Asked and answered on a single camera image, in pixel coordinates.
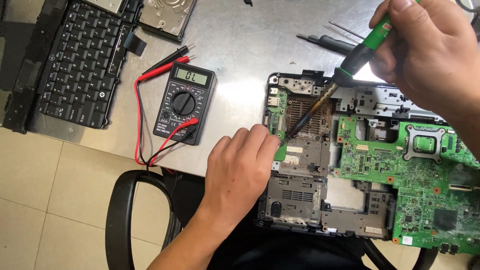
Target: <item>multimeter rotary dial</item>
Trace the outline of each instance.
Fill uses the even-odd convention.
[[[189,115],[195,109],[195,97],[189,92],[179,92],[173,97],[173,111],[178,115]]]

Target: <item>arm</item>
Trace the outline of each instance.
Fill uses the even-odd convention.
[[[386,12],[395,31],[377,50],[373,73],[447,120],[480,159],[480,57],[462,10],[449,0],[386,0],[370,27]]]
[[[220,139],[208,157],[200,206],[148,270],[206,269],[215,250],[265,190],[279,142],[260,124]]]

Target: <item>vent grille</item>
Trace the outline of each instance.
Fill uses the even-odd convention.
[[[313,193],[291,191],[291,190],[284,189],[282,190],[282,199],[303,201],[303,202],[313,202]]]
[[[300,117],[308,110],[312,102],[290,100],[290,122],[288,123],[290,130]],[[326,125],[326,119],[323,117],[328,113],[328,108],[322,108],[314,115],[314,117],[302,128],[300,132],[321,135],[320,127]]]

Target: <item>green circuit board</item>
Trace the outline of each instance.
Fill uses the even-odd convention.
[[[334,176],[398,190],[393,242],[479,254],[480,164],[454,130],[400,122],[398,139],[384,143],[357,139],[356,126],[355,118],[339,119]]]
[[[287,110],[287,90],[272,87],[268,89],[267,108],[265,110],[264,125],[270,130],[270,134],[280,138],[280,148],[277,150],[274,160],[283,161],[287,155],[285,141],[285,112]]]

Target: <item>red probe lead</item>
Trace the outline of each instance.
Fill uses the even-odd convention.
[[[180,63],[186,63],[186,62],[190,61],[190,58],[192,58],[193,56],[195,56],[195,55],[179,57],[175,61],[180,62]],[[140,131],[140,121],[141,121],[140,114],[142,112],[141,112],[141,108],[140,108],[140,98],[138,97],[138,93],[137,93],[137,84],[141,81],[144,81],[146,79],[150,79],[152,77],[155,77],[155,76],[159,75],[160,73],[163,73],[167,70],[170,70],[172,68],[172,65],[173,65],[173,62],[170,62],[170,63],[168,63],[164,66],[161,66],[157,69],[154,69],[154,70],[138,77],[137,80],[135,81],[135,84],[133,85],[133,88],[135,90],[135,96],[137,98],[137,144],[135,146],[135,162],[139,165],[146,165],[146,164],[138,161],[138,148],[139,148],[139,144],[140,144],[140,133],[141,133],[141,131]],[[165,140],[165,142],[163,143],[163,145],[160,149],[162,149],[163,146],[165,146],[165,144],[167,143],[167,141],[173,136],[173,134],[175,134],[178,131],[179,127],[185,125],[188,122],[185,122],[182,125],[178,126],[177,129],[170,135],[170,137]]]

